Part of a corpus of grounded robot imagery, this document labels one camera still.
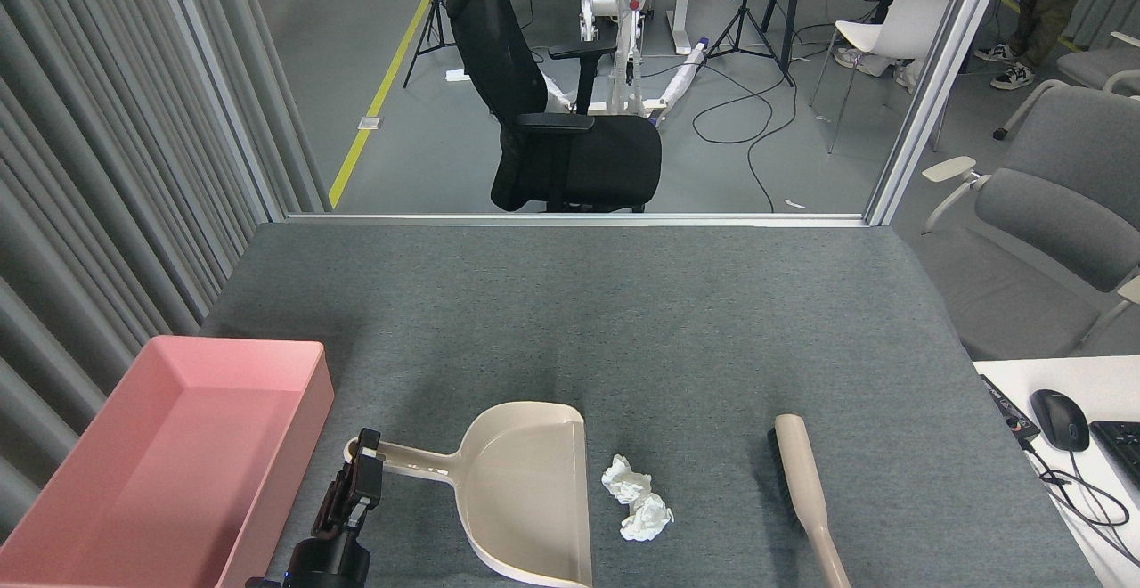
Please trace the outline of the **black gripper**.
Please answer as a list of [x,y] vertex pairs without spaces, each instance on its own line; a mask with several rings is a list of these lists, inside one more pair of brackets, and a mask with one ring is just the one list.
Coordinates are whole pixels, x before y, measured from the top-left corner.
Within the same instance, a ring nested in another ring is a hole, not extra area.
[[314,538],[298,544],[280,583],[268,577],[249,577],[249,587],[365,587],[370,552],[358,544],[355,511],[373,511],[382,495],[384,454],[381,434],[360,428],[353,463],[329,482],[311,526]]

